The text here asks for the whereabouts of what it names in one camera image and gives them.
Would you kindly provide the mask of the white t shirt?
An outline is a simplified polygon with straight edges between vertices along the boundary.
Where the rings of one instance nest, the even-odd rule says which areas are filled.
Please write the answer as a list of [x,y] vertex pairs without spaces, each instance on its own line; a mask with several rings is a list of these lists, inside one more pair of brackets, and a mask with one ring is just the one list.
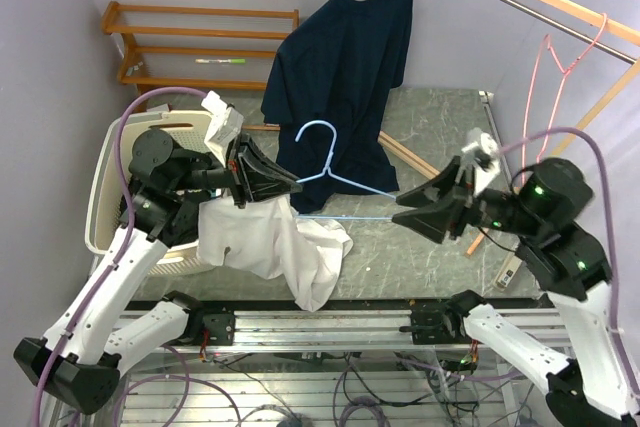
[[301,309],[315,312],[334,291],[353,248],[333,219],[302,218],[287,195],[237,207],[230,197],[200,205],[197,257],[215,267],[282,276]]

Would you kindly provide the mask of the light blue wire hanger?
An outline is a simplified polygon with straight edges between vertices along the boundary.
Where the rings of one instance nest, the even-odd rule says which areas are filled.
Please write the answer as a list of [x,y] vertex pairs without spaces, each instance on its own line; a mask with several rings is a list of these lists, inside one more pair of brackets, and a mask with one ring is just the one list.
[[[332,181],[332,189],[336,187],[347,189],[347,195],[369,195],[369,196],[378,196],[378,197],[386,197],[387,199],[396,200],[397,196],[394,193],[383,191],[379,188],[375,188],[369,185],[365,185],[361,182],[351,180],[349,178],[345,178],[338,173],[333,171],[333,161],[334,155],[336,153],[336,146],[338,141],[338,132],[336,127],[326,120],[311,120],[304,123],[297,131],[294,141],[299,143],[302,140],[303,135],[310,130],[312,127],[323,127],[329,130],[330,132],[330,140],[327,147],[326,156],[320,168],[320,171],[316,174],[299,178],[297,183],[302,187],[306,187],[310,184],[317,183],[323,179],[329,179]],[[305,197],[302,193],[295,194],[292,196],[292,205],[295,210],[302,215],[303,217],[312,217],[316,212],[321,210],[326,202],[333,196],[334,193],[331,192],[328,194],[328,197],[325,200],[312,200],[310,194],[306,194]]]

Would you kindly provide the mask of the navy blue t shirt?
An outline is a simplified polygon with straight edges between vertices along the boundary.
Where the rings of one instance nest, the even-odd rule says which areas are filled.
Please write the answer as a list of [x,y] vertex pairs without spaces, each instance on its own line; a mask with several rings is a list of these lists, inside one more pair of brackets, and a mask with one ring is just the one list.
[[[298,129],[326,120],[338,132],[333,171],[383,191],[399,185],[395,167],[378,142],[389,93],[402,85],[413,18],[413,0],[328,0],[280,45],[261,111],[279,126],[276,161],[303,178],[320,171],[330,132],[312,127],[299,143]],[[323,179],[303,188],[312,200],[347,195]]]

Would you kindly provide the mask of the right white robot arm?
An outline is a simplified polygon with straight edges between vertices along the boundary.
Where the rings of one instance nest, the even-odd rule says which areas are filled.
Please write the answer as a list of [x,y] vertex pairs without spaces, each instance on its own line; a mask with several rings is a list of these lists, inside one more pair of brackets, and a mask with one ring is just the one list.
[[454,157],[437,177],[397,198],[403,210],[392,221],[435,243],[468,226],[517,236],[515,255],[557,310],[574,354],[543,345],[472,290],[447,301],[442,334],[455,343],[478,341],[503,357],[539,389],[563,426],[635,426],[639,401],[613,340],[613,265],[575,221],[593,191],[565,159],[524,170],[529,177],[518,192],[474,193],[474,169]]

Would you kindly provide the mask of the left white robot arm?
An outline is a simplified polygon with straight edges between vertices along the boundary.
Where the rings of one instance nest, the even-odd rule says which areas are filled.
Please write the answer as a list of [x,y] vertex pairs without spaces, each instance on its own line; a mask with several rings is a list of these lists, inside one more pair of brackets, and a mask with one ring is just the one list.
[[133,143],[129,171],[126,208],[108,252],[65,314],[42,337],[23,338],[13,354],[40,393],[85,415],[99,411],[124,374],[155,348],[202,336],[202,304],[177,291],[128,326],[115,327],[151,268],[172,247],[196,239],[201,204],[217,189],[229,191],[238,208],[302,189],[246,133],[220,163],[150,128]]

